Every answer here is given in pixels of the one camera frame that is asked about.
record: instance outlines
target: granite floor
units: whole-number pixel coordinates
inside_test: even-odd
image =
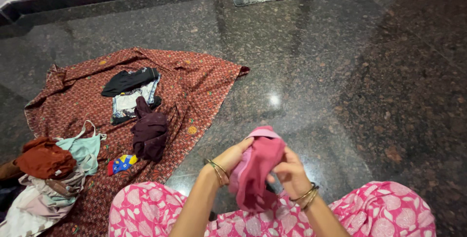
[[[22,108],[51,64],[133,46],[251,68],[167,185],[188,194],[204,157],[267,124],[326,201],[393,180],[431,206],[439,236],[467,228],[467,0],[120,0],[23,16],[0,27],[2,159],[32,138]],[[214,211],[235,209],[221,190]]]

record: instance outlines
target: colorful sock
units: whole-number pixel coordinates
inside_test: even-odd
[[[127,170],[137,161],[136,155],[122,155],[116,160],[109,161],[107,164],[107,175],[112,176],[119,171]]]

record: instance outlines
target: gold bangle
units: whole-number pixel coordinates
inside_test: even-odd
[[[214,170],[217,173],[217,177],[219,178],[219,183],[220,183],[219,187],[224,186],[224,184],[222,183],[222,176],[220,175],[220,172],[217,170],[216,166],[213,163],[210,163],[210,164],[211,166],[213,166]]]
[[[227,174],[227,172],[225,171],[224,168],[222,168],[222,167],[221,167],[219,164],[217,164],[214,160],[208,159],[208,161],[211,162],[211,163],[213,163],[214,165],[218,166],[219,169],[221,169],[221,170],[224,172],[224,174],[227,176],[227,178],[229,179],[229,175]]]
[[[301,196],[298,199],[294,199],[294,200],[290,199],[290,201],[299,201],[299,200],[305,198],[306,196],[310,195],[310,193],[312,193],[312,191],[315,189],[315,186],[316,186],[316,184],[314,182],[312,182],[312,188],[307,193],[305,193],[305,195]]]
[[[303,209],[301,210],[306,210],[308,208],[308,206],[313,202],[313,200],[315,199],[316,195],[318,195],[318,189],[315,189],[314,192],[313,192],[313,195],[312,197],[310,198],[310,200],[306,203],[305,207],[303,207]]]

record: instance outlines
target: pink clothing item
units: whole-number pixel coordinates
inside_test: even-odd
[[[232,170],[229,191],[236,194],[240,209],[263,212],[277,200],[274,193],[266,190],[265,180],[281,161],[285,142],[271,126],[255,128],[248,137],[254,137],[254,142]]]
[[[157,182],[122,189],[110,206],[109,237],[167,237],[186,197]],[[396,182],[370,182],[329,205],[354,237],[436,236],[430,207],[411,189]],[[282,196],[263,213],[234,211],[208,222],[205,237],[314,237],[300,207]]]

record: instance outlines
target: pink floral pants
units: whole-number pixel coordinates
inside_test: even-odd
[[[109,237],[168,236],[186,197],[156,182],[126,186],[110,207]],[[370,182],[329,205],[354,237],[434,237],[430,207],[411,189],[396,182]],[[315,236],[300,208],[282,196],[272,210],[238,210],[209,222],[205,237]]]

